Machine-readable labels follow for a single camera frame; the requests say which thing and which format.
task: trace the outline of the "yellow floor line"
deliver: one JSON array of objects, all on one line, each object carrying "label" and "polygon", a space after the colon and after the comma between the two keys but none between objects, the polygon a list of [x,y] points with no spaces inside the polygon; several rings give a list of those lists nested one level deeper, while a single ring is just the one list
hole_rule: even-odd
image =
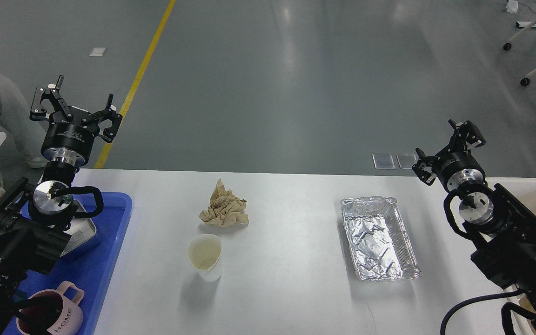
[{"label": "yellow floor line", "polygon": [[[171,14],[171,11],[173,10],[174,5],[175,5],[175,0],[171,0],[168,3],[167,9],[164,11],[164,15],[162,16],[162,19],[160,20],[160,23],[158,24],[157,31],[154,33],[153,40],[152,42],[150,42],[150,45],[148,46],[148,50],[146,51],[146,55],[144,56],[144,59],[142,60],[142,64],[140,64],[140,68],[138,69],[136,78],[134,78],[134,81],[132,82],[132,86],[130,87],[129,92],[127,93],[127,97],[125,97],[125,100],[123,101],[123,105],[121,106],[121,110],[119,111],[119,114],[123,116],[124,122],[125,122],[125,116],[127,114],[127,111],[129,110],[129,106],[132,104],[132,100],[134,99],[134,95],[136,95],[136,91],[138,91],[138,86],[140,85],[140,81],[142,81],[142,76],[144,75],[144,72],[146,72],[146,68],[148,66],[148,63],[150,62],[151,57],[153,56],[154,49],[156,48],[158,39],[160,38],[160,34],[162,33],[162,30],[164,29],[164,25],[166,24],[168,20],[168,16]],[[107,161],[107,156],[109,156],[109,153],[112,147],[113,147],[113,143],[105,143],[105,145],[102,147],[102,151],[100,151],[100,155],[98,155],[96,164],[94,165],[95,169],[102,169],[102,167],[105,165],[105,162]]]}]

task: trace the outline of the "pink mug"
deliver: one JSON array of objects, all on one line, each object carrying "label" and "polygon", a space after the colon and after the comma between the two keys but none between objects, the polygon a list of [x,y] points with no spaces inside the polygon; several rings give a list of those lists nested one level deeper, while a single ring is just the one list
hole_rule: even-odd
[{"label": "pink mug", "polygon": [[[68,288],[76,290],[76,295],[73,299],[68,299],[64,294]],[[46,305],[38,305],[20,310],[20,313],[27,316],[28,319],[35,320],[38,323],[47,314],[54,312],[58,314],[57,319],[47,328],[47,331],[53,335],[74,335],[80,329],[84,320],[84,315],[81,308],[78,306],[84,297],[84,290],[77,288],[72,282],[64,281],[59,284],[57,290],[42,290],[32,295],[34,297],[46,297],[50,299],[50,303]],[[30,335],[33,331],[32,327],[20,319],[15,322],[18,330],[23,335]]]}]

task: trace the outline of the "mug handle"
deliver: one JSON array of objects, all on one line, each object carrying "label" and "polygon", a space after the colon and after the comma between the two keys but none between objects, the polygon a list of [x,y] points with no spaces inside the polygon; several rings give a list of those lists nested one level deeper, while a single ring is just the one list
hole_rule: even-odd
[{"label": "mug handle", "polygon": [[76,290],[76,295],[74,296],[74,299],[72,299],[72,302],[78,305],[84,297],[84,290],[82,290],[81,288],[77,288],[76,284],[66,280],[59,284],[59,287],[56,291],[58,291],[61,295],[64,295],[68,288],[73,288],[74,290]]}]

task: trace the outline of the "white container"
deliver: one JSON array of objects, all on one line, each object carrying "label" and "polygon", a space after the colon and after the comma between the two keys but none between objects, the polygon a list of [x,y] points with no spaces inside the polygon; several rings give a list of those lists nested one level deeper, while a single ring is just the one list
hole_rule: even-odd
[{"label": "white container", "polygon": [[221,240],[214,234],[194,237],[188,245],[188,261],[205,281],[215,281],[221,277]]}]

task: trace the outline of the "gray pants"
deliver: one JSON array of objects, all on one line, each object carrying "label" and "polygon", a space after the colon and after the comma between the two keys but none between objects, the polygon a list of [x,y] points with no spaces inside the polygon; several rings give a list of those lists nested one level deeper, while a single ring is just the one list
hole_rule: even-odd
[{"label": "gray pants", "polygon": [[0,74],[0,125],[13,136],[15,146],[24,159],[40,156],[45,138],[45,131],[28,118],[29,113],[20,90],[9,78]]}]

